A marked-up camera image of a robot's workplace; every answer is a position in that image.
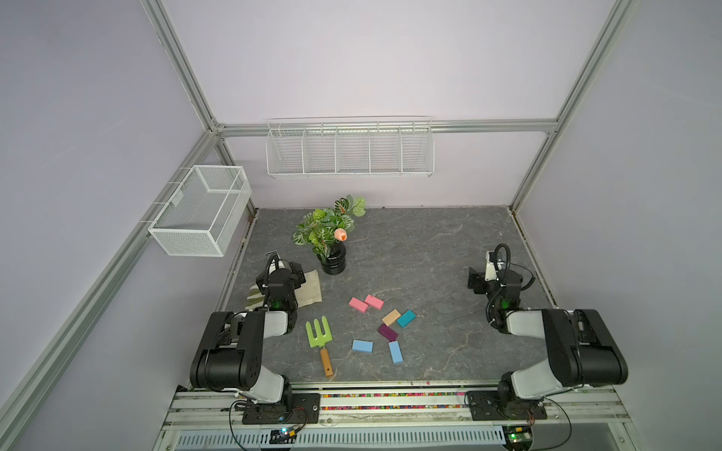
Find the teal block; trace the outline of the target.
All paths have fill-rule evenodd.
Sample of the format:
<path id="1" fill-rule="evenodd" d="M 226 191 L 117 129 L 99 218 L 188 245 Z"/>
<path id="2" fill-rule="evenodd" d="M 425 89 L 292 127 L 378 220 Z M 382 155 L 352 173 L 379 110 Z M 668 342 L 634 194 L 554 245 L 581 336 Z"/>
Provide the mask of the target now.
<path id="1" fill-rule="evenodd" d="M 415 318 L 416 314 L 412 310 L 405 311 L 396 321 L 400 328 L 407 327 Z"/>

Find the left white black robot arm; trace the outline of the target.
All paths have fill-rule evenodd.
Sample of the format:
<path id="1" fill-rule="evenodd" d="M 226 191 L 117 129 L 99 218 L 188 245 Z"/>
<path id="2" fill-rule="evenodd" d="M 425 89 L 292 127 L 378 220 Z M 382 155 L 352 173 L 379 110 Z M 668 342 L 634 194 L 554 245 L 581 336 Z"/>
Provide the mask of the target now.
<path id="1" fill-rule="evenodd" d="M 291 409 L 293 391 L 287 377 L 262 364 L 264 340 L 291 334 L 297 322 L 295 291 L 306 282 L 296 262 L 269 257 L 256 278 L 261 306 L 244 312 L 219 311 L 210 316 L 190 368 L 195 388 L 236 392 L 256 404 Z"/>

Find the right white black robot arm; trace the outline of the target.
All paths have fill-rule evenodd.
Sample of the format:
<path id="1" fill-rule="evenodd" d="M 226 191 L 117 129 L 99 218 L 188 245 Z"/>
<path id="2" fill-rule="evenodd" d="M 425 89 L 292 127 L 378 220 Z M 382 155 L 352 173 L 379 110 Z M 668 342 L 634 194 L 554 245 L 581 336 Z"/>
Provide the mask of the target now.
<path id="1" fill-rule="evenodd" d="M 509 268 L 497 270 L 494 279 L 468 270 L 467 287 L 487 297 L 485 317 L 493 329 L 545 342 L 541 362 L 502 376 L 499 407 L 528 406 L 569 389 L 627 381 L 628 364 L 598 311 L 523 309 L 521 293 L 527 286 L 523 276 Z"/>

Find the tan wooden block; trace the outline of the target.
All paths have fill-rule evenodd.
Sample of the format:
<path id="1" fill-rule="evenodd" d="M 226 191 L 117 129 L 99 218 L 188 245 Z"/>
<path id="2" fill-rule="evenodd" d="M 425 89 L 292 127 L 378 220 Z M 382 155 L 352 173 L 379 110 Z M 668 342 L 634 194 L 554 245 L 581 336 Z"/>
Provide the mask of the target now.
<path id="1" fill-rule="evenodd" d="M 400 316 L 401 316 L 401 315 L 402 315 L 402 314 L 401 314 L 398 310 L 394 309 L 394 310 L 392 310 L 390 313 L 388 313 L 387 315 L 385 315 L 385 317 L 383 317 L 383 319 L 382 319 L 383 324 L 384 324 L 384 325 L 387 325 L 387 326 L 391 326 L 391 325 L 392 325 L 393 323 L 395 323 L 398 319 L 400 319 Z"/>

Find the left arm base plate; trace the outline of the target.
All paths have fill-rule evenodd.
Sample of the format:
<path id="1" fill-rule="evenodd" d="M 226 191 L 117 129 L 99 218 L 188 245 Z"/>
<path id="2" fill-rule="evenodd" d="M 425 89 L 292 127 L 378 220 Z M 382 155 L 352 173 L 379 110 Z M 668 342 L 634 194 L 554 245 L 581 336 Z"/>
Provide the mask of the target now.
<path id="1" fill-rule="evenodd" d="M 244 425 L 317 424 L 321 413 L 319 394 L 292 394 L 288 403 L 249 404 L 244 408 Z"/>

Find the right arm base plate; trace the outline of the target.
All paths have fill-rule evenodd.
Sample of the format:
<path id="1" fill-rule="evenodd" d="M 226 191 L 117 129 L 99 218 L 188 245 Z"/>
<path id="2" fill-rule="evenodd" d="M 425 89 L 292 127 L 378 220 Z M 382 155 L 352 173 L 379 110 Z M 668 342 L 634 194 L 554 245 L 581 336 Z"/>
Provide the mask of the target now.
<path id="1" fill-rule="evenodd" d="M 503 398 L 497 392 L 469 391 L 464 395 L 473 421 L 528 421 L 547 419 L 541 400 L 521 400 L 509 396 Z"/>

